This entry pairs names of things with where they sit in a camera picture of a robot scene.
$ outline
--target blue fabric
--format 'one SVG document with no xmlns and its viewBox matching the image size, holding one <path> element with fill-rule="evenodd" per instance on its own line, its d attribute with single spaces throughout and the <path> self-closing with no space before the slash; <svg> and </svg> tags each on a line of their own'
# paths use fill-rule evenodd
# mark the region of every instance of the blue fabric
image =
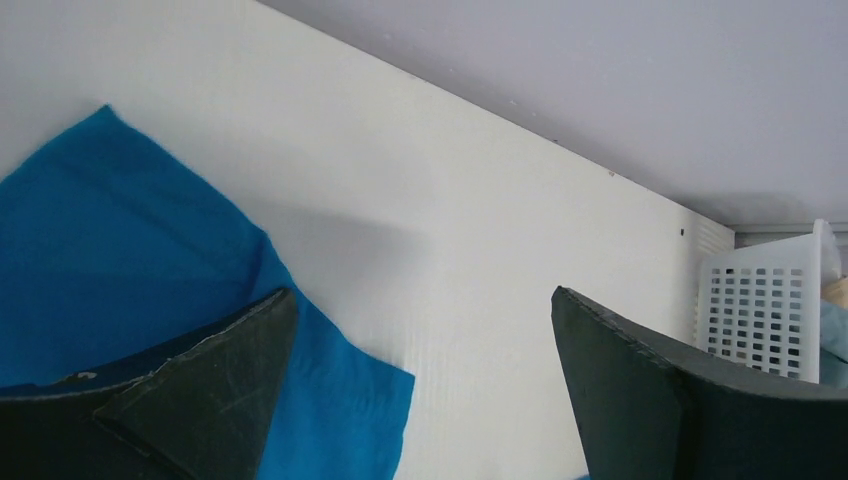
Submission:
<svg viewBox="0 0 848 480">
<path fill-rule="evenodd" d="M 0 183 L 0 386 L 52 383 L 283 286 L 296 288 L 268 236 L 109 107 Z M 297 295 L 259 478 L 392 478 L 414 378 Z"/>
</svg>

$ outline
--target laundry basket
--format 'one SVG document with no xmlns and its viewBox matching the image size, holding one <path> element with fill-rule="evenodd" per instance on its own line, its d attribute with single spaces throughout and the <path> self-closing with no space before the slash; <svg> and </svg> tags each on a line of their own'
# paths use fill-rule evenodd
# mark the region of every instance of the laundry basket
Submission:
<svg viewBox="0 0 848 480">
<path fill-rule="evenodd" d="M 821 287 L 842 262 L 830 225 L 711 255 L 701 265 L 695 346 L 783 377 L 819 381 Z"/>
</svg>

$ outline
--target white surface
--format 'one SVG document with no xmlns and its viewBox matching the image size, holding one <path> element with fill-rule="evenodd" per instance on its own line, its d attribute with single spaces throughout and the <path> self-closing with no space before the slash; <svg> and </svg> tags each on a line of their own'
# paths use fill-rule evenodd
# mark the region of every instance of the white surface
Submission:
<svg viewBox="0 0 848 480">
<path fill-rule="evenodd" d="M 111 102 L 412 371 L 397 478 L 585 473 L 550 324 L 571 286 L 691 339 L 731 233 L 257 3 L 0 2 L 0 161 Z"/>
<path fill-rule="evenodd" d="M 819 383 L 821 288 L 842 262 L 824 220 L 813 233 L 707 257 L 695 344 L 757 370 Z"/>
<path fill-rule="evenodd" d="M 725 224 L 848 220 L 848 2 L 263 1 Z"/>
</svg>

